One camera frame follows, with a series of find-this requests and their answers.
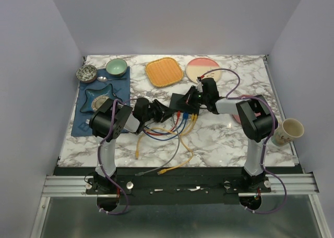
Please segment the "black network switch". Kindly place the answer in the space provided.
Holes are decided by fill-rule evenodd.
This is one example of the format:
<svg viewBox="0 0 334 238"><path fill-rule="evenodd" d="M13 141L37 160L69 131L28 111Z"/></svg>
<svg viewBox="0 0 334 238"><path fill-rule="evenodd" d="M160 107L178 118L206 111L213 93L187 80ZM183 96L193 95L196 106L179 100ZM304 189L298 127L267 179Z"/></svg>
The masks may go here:
<svg viewBox="0 0 334 238"><path fill-rule="evenodd" d="M200 104L188 98L189 95L172 93L169 108L188 114L199 114Z"/></svg>

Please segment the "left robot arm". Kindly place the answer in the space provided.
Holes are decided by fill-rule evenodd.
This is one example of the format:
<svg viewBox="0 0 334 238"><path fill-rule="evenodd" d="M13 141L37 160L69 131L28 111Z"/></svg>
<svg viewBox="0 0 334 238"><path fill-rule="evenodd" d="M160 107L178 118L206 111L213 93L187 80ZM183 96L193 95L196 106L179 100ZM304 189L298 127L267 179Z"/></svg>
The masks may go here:
<svg viewBox="0 0 334 238"><path fill-rule="evenodd" d="M132 108L118 99L107 99L89 120L89 127L96 138L100 138L98 145L98 163L96 166L98 188L105 194L115 190L116 181L113 174L115 165L115 144L123 130L139 134L149 121L162 123L169 119L176 111L165 106L158 100L152 102L146 98L135 100Z"/></svg>

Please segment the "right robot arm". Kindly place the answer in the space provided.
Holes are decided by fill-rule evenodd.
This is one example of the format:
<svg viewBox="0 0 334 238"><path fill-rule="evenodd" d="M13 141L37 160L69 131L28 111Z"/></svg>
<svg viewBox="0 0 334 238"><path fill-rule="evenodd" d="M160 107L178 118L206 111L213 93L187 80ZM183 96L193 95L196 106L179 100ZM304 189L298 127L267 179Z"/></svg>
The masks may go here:
<svg viewBox="0 0 334 238"><path fill-rule="evenodd" d="M242 130L248 138L247 158L244 165L246 176L240 179L240 186L252 192L259 186L256 176L264 173L266 144L278 126L277 118L263 95L222 97L212 78L202 79L197 86L191 86L186 94L173 93L169 108L175 111L195 114L201 105L213 114L237 115Z"/></svg>

